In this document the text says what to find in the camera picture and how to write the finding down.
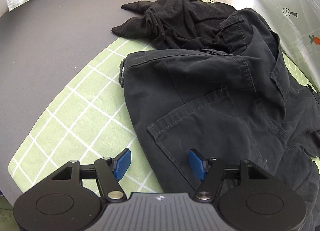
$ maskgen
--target crumpled black clothing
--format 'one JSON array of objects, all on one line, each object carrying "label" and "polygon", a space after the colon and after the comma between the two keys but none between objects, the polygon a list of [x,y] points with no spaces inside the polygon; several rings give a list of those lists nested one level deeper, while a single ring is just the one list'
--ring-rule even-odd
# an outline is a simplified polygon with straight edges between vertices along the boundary
[{"label": "crumpled black clothing", "polygon": [[146,37],[156,49],[212,48],[226,51],[224,42],[216,38],[220,23],[236,9],[224,3],[201,0],[138,1],[122,9],[142,14],[114,27],[118,36],[137,39]]},{"label": "crumpled black clothing", "polygon": [[320,97],[288,72],[279,37],[252,9],[234,12],[213,49],[132,53],[121,70],[126,105],[164,192],[199,186],[188,152],[248,159],[306,202],[301,230],[320,224]]}]

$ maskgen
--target gray mat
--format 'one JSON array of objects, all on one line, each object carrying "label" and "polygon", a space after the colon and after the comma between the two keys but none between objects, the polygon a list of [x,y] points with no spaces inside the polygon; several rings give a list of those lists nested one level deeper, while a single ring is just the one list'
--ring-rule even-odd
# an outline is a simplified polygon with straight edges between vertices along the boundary
[{"label": "gray mat", "polygon": [[106,46],[138,0],[31,0],[0,17],[0,190],[21,194],[7,168],[39,116]]}]

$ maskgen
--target back pocket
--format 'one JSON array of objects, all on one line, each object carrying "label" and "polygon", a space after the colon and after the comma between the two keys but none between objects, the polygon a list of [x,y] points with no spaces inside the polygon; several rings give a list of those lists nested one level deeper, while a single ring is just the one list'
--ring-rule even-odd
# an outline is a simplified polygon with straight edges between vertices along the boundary
[{"label": "back pocket", "polygon": [[238,164],[248,159],[260,166],[261,157],[248,126],[238,116],[226,88],[188,102],[147,128],[159,148],[182,176],[197,189],[199,182],[188,165],[188,152]]}]

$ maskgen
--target black pants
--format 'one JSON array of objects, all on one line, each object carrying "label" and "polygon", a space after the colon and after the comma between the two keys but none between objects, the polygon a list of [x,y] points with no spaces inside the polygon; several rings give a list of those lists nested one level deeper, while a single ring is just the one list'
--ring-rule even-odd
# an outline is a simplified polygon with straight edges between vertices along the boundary
[{"label": "black pants", "polygon": [[121,80],[132,124],[164,192],[199,186],[188,151],[229,163],[249,159],[306,201],[302,230],[319,222],[319,96],[288,72],[279,38],[252,9],[217,34],[228,53],[159,50],[130,54]]}]

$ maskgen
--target orange carrot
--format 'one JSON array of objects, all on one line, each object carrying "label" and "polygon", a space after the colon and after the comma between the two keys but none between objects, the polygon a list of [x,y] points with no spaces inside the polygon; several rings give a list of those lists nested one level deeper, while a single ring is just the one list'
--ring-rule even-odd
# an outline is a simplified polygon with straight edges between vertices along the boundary
[{"label": "orange carrot", "polygon": [[311,39],[311,43],[315,43],[316,45],[320,45],[320,39],[318,37],[315,37],[314,35],[309,35],[309,38]]}]

